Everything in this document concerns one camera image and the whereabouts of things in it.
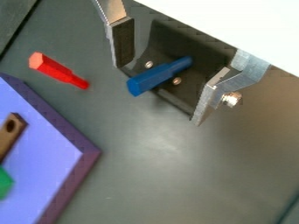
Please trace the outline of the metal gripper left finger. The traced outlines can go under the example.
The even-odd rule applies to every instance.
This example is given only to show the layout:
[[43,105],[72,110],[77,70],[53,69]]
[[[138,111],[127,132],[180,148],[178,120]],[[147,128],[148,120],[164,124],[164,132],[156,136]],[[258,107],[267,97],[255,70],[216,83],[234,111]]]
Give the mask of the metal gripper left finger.
[[115,67],[125,66],[135,57],[135,20],[127,15],[121,0],[92,0],[105,26]]

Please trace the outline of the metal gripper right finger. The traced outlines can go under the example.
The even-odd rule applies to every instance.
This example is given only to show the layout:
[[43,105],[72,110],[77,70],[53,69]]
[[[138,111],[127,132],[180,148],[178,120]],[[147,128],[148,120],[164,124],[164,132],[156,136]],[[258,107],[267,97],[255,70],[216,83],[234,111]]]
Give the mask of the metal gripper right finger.
[[228,66],[212,76],[200,92],[191,121],[200,126],[220,105],[235,107],[240,89],[260,82],[271,64],[243,50],[238,50]]

